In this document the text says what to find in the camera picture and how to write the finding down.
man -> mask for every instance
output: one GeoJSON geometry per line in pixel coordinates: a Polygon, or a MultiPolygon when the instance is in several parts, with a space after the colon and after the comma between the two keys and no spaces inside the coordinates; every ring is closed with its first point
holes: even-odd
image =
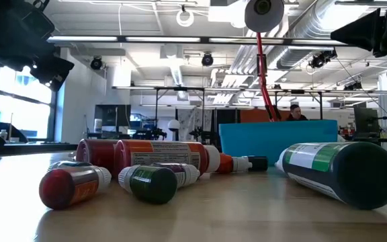
{"type": "Polygon", "coordinates": [[[290,115],[286,121],[307,121],[306,116],[301,114],[300,106],[297,104],[292,104],[290,106],[290,115]]]}

